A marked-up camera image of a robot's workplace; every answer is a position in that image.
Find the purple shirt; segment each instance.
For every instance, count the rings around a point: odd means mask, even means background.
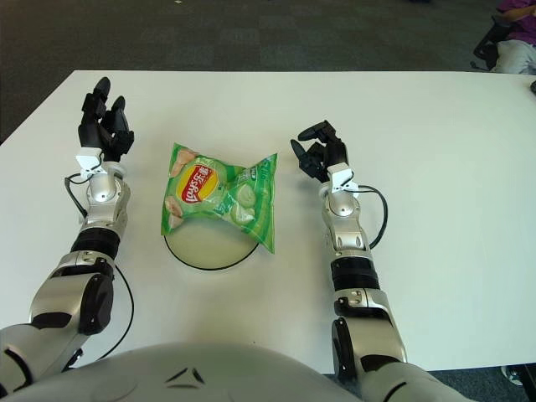
[[[497,10],[501,13],[513,8],[524,8],[536,4],[536,0],[504,0]],[[536,17],[528,15],[513,23],[512,32],[508,35],[508,39],[523,40],[528,44],[536,45]]]

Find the potato chip bag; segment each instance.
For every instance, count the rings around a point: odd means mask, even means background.
[[[274,253],[274,175],[277,154],[254,167],[228,165],[174,144],[162,206],[162,235],[184,219],[223,219]]]

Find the red and yellow logo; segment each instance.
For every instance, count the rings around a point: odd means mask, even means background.
[[[200,203],[218,185],[218,174],[204,165],[193,165],[186,169],[178,181],[177,197],[186,204]]]

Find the gray carpet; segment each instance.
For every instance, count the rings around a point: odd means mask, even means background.
[[[2,0],[0,141],[72,70],[470,70],[494,6],[492,0]],[[434,375],[476,400],[527,400],[498,368]]]

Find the white table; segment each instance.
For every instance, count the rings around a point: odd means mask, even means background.
[[[136,315],[117,351],[255,343],[332,372],[318,183],[289,145],[328,119],[356,179],[389,201],[374,259],[410,361],[429,370],[536,361],[536,96],[533,77],[515,75],[75,71],[0,147],[0,327],[24,322],[75,239],[63,177],[77,170],[80,107],[103,75],[111,98],[126,97],[136,133],[123,159],[132,197],[117,257]],[[207,273],[169,254],[159,230],[174,141],[243,165],[279,152],[275,255],[259,247]],[[372,238],[380,202],[360,199]],[[112,323],[82,363],[126,325],[128,299],[115,283]]]

